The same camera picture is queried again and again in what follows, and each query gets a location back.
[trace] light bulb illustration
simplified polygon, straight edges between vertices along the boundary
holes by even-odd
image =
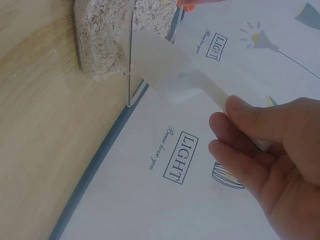
[[[297,62],[296,60],[292,59],[291,57],[289,57],[288,55],[284,54],[282,51],[280,51],[280,48],[276,45],[274,45],[269,38],[267,37],[266,33],[264,30],[260,29],[260,22],[257,23],[256,29],[254,29],[253,25],[250,22],[247,22],[247,25],[250,27],[250,31],[253,32],[252,35],[250,35],[251,33],[249,33],[247,30],[240,28],[240,31],[242,31],[243,33],[250,35],[250,38],[240,38],[241,41],[245,41],[248,42],[251,40],[251,43],[249,43],[246,48],[250,49],[270,49],[276,53],[279,53],[281,55],[283,55],[284,57],[288,58],[289,60],[293,61],[294,63],[298,64],[300,67],[304,68],[306,71],[308,71],[309,73],[311,73],[313,76],[315,76],[317,79],[320,80],[320,77],[318,77],[317,75],[315,75],[312,71],[310,71],[309,69],[307,69],[305,66],[303,66],[302,64],[300,64],[299,62]]]
[[[232,188],[232,189],[244,189],[245,187],[234,177],[232,176],[219,162],[215,162],[212,177],[217,182]]]
[[[308,2],[302,6],[295,20],[309,28],[320,30],[320,13]]]

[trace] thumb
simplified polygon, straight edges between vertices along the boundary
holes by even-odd
[[[230,96],[226,112],[234,124],[249,137],[282,143],[289,116],[288,106],[253,107],[237,96]]]

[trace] blue border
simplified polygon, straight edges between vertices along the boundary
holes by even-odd
[[[146,93],[148,87],[148,84],[144,87],[143,91],[141,92],[141,95],[137,99],[136,104],[132,107],[125,107],[123,111],[120,113],[119,117],[114,122],[114,125],[112,126],[109,133],[101,143],[99,149],[95,153],[93,159],[89,163],[78,184],[76,185],[69,201],[64,207],[61,216],[59,217],[56,225],[54,226],[51,232],[49,240],[59,240],[61,238],[69,220],[71,219],[91,180],[94,178],[102,161],[105,159],[107,153],[109,152],[118,135],[122,131],[122,128],[125,126],[129,117],[131,116],[136,106],[140,102],[141,98]]]

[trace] wooden table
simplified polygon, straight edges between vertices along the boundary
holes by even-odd
[[[47,239],[125,106],[79,70],[71,0],[0,2],[0,239]]]

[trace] scoop handle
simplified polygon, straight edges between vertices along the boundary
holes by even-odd
[[[229,95],[203,72],[196,70],[192,72],[191,75],[193,75],[192,79],[195,87],[202,89],[223,110],[223,112],[228,115],[226,111],[226,101]],[[267,151],[272,145],[269,141],[249,138],[262,151]]]

